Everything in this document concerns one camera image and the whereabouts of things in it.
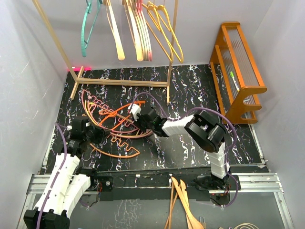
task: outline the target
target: white wall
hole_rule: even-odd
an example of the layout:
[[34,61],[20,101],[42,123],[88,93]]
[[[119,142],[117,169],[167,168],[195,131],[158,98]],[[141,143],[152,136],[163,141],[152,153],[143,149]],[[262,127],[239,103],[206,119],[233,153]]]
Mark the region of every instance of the white wall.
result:
[[31,174],[40,169],[66,67],[31,6],[0,6],[0,222],[16,228]]
[[305,2],[275,0],[252,46],[268,91],[261,95],[257,135],[282,181],[293,222],[304,228]]
[[[93,0],[92,14],[88,15],[86,31],[95,17],[97,0]],[[208,63],[219,27],[224,21],[240,21],[247,38],[252,38],[267,12],[272,0],[179,0],[176,35],[184,53],[185,64]],[[74,66],[92,68],[121,68],[138,66],[165,66],[169,61],[154,36],[152,42],[152,62],[137,62],[122,0],[111,0],[117,21],[125,60],[119,61],[114,38],[109,27],[105,6],[101,6],[96,25],[87,49],[87,57],[81,55],[81,24],[84,17],[85,0],[41,1],[46,14],[56,30],[68,57]],[[174,0],[165,0],[171,20],[173,20]],[[145,17],[153,26],[144,11]]]

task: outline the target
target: pink light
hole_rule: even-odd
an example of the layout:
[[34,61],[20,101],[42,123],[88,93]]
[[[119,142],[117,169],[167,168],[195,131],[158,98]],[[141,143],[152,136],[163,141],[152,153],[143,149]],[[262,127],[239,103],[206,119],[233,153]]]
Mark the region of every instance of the pink light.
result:
[[[76,68],[76,67],[72,67],[73,68],[73,70],[75,70],[75,71],[79,71],[81,68]],[[90,71],[90,70],[92,70],[92,68],[91,67],[84,67],[84,71]]]

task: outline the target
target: clothing rack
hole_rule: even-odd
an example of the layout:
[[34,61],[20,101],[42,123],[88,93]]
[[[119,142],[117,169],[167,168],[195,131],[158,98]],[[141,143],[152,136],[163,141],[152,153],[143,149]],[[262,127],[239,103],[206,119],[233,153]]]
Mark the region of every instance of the clothing rack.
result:
[[[167,99],[166,102],[170,102],[170,81],[171,81],[171,74],[172,74],[172,63],[169,63],[169,68],[167,72],[167,81],[166,82],[152,82],[152,81],[139,81],[139,80],[109,80],[109,79],[86,79],[82,77],[84,67],[82,66],[80,71],[78,72],[78,75],[76,75],[75,71],[72,68],[72,64],[69,61],[65,51],[63,50],[63,47],[47,17],[45,14],[39,0],[32,0],[39,15],[41,16],[43,22],[45,23],[51,37],[54,40],[54,43],[57,46],[58,51],[60,52],[63,60],[65,61],[68,69],[70,70],[70,73],[74,79],[74,88],[72,90],[70,98],[73,100],[77,91],[77,88],[79,84],[103,84],[103,85],[119,85],[119,86],[140,86],[140,87],[165,87],[167,88]],[[177,22],[177,11],[178,11],[178,1],[175,0],[175,8],[174,8],[174,16],[173,16],[173,31],[176,30],[176,22]],[[174,37],[172,36],[171,44],[173,46],[174,43]]]

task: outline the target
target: green marker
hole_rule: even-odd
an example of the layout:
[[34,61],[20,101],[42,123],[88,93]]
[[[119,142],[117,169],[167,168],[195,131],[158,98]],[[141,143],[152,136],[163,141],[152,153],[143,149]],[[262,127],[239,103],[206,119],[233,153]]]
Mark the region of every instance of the green marker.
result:
[[235,80],[235,78],[234,78],[234,75],[233,75],[233,72],[232,72],[232,71],[230,71],[230,77],[233,79],[233,82],[234,82],[234,84],[235,84],[235,87],[236,87],[237,91],[239,92],[239,87],[238,87],[238,85],[237,85],[237,82],[236,82],[236,80]]

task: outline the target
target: marble surface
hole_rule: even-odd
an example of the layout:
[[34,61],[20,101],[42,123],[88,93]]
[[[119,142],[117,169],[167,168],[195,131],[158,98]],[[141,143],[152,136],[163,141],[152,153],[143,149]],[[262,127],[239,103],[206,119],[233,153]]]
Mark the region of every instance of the marble surface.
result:
[[[107,69],[86,71],[87,78],[125,79],[125,80],[150,80],[166,81],[167,67]],[[72,118],[84,114],[81,104],[81,92],[90,91],[112,109],[131,103],[132,99],[140,92],[149,92],[155,96],[171,118],[180,117],[193,107],[207,107],[218,110],[217,97],[209,65],[184,65],[173,67],[173,80],[170,86],[169,105],[166,105],[166,89],[135,86],[106,86],[87,85],[78,87],[75,99],[70,100],[74,81],[68,74],[62,96],[57,122],[69,125]],[[149,96],[140,96],[146,105],[153,106],[158,114],[160,108]],[[258,150],[255,146],[248,125],[235,125],[238,133],[238,143],[229,152],[230,164],[261,163]],[[226,145],[232,143],[231,130],[225,137]],[[117,159],[92,151],[89,147],[79,166],[94,167],[98,171],[110,170],[137,170],[154,168],[178,168],[209,166],[207,154],[188,136],[175,135],[169,138],[152,135],[148,138],[127,140],[130,146],[138,149],[141,154],[130,159]],[[53,141],[48,156],[47,166],[41,173],[50,173],[55,163],[55,155],[62,148],[61,138],[57,130],[54,132]],[[102,142],[98,148],[111,154],[125,155],[125,148],[120,148],[109,139]]]

